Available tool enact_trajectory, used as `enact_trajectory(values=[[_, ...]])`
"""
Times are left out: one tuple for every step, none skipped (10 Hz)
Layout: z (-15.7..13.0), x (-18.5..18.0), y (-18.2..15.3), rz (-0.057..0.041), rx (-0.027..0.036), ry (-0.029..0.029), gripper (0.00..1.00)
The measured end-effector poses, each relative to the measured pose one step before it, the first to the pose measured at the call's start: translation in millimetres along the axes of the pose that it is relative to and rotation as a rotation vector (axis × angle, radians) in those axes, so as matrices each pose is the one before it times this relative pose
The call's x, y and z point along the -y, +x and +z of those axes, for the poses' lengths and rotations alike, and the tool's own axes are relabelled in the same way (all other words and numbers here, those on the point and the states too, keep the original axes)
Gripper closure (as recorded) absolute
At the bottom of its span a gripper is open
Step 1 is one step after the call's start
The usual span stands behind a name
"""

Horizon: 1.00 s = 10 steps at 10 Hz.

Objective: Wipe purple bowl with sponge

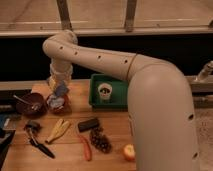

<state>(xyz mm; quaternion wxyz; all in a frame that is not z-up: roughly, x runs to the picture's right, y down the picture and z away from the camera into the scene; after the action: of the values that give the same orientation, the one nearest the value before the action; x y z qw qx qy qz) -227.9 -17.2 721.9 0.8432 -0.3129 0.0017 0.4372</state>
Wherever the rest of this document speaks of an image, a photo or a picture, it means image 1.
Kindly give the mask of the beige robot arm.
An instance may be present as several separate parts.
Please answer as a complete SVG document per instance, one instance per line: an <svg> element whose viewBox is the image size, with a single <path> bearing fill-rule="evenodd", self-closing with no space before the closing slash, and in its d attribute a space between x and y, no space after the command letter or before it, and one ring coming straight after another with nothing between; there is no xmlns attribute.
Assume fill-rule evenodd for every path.
<svg viewBox="0 0 213 171"><path fill-rule="evenodd" d="M172 63L136 53L82 47L62 31L43 43L55 80L77 64L128 82L136 171L200 171L193 98Z"/></svg>

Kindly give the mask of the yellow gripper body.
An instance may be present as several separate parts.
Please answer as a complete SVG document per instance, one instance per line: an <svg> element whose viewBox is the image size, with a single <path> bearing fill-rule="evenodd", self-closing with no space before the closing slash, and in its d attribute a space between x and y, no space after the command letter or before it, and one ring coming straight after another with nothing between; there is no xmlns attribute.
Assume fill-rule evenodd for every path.
<svg viewBox="0 0 213 171"><path fill-rule="evenodd" d="M65 84L65 82L64 81L59 81L59 82L57 82L57 81L55 81L52 77L49 77L48 79L47 79L47 83L48 83L48 85L49 85L49 87L50 87L50 89L52 90L52 92L54 93L54 90L56 89L56 87L58 86L58 85L60 85L61 83L64 83Z"/></svg>

